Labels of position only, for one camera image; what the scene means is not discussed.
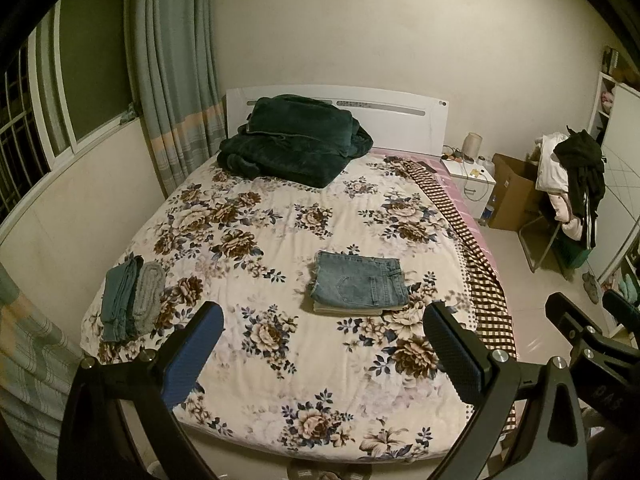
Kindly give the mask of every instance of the striped curtain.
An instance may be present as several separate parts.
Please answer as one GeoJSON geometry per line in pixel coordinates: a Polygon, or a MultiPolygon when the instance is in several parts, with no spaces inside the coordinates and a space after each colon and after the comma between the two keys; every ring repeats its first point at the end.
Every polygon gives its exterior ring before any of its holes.
{"type": "Polygon", "coordinates": [[[213,59],[213,0],[133,0],[133,5],[142,111],[170,194],[225,137],[213,59]]]}
{"type": "Polygon", "coordinates": [[[81,357],[0,265],[0,413],[30,458],[56,457],[81,357]]]}

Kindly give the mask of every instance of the cardboard box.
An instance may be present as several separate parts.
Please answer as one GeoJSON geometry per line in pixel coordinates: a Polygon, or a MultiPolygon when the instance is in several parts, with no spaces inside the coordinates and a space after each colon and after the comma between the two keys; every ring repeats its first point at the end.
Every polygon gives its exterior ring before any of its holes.
{"type": "Polygon", "coordinates": [[[538,167],[530,162],[496,153],[494,214],[487,222],[493,229],[517,231],[538,215],[543,192],[536,190],[538,167]]]}

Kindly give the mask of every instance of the tiled floor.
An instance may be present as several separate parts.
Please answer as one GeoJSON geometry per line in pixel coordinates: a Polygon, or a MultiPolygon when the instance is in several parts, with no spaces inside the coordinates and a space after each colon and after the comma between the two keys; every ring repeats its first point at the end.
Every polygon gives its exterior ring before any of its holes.
{"type": "MultiPolygon", "coordinates": [[[[562,292],[594,322],[605,327],[601,307],[591,303],[582,287],[583,270],[576,270],[568,281],[560,273],[553,254],[549,254],[542,267],[532,273],[516,232],[489,228],[481,231],[500,272],[521,361],[544,364],[555,355],[569,359],[571,346],[545,317],[546,298],[554,292],[562,292]]],[[[541,238],[536,234],[530,238],[534,256],[542,252],[541,238]]]]}

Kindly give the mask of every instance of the white nightstand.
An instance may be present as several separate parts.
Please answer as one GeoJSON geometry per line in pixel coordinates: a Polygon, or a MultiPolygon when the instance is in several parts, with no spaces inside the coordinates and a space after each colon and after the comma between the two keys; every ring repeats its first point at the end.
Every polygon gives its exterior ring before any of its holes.
{"type": "Polygon", "coordinates": [[[480,218],[486,203],[494,192],[494,178],[480,164],[456,162],[455,160],[443,160],[442,163],[449,171],[453,182],[456,183],[456,187],[460,190],[462,200],[466,208],[469,209],[471,216],[480,218]],[[479,172],[478,176],[472,175],[473,170],[479,172]]]}

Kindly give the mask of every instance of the floral duvet cover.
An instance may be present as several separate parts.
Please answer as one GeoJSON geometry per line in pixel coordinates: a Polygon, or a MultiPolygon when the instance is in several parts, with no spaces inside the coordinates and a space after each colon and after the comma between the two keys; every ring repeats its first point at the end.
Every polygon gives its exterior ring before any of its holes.
{"type": "Polygon", "coordinates": [[[327,188],[231,176],[212,158],[140,229],[124,256],[166,271],[151,334],[101,341],[102,288],[82,322],[101,363],[158,348],[206,300],[225,330],[181,422],[277,454],[338,462],[416,460],[446,453],[472,409],[463,404],[422,329],[443,300],[467,328],[478,316],[460,233],[402,159],[369,154],[327,188]],[[410,302],[377,317],[313,312],[318,250],[398,258],[410,302]]]}

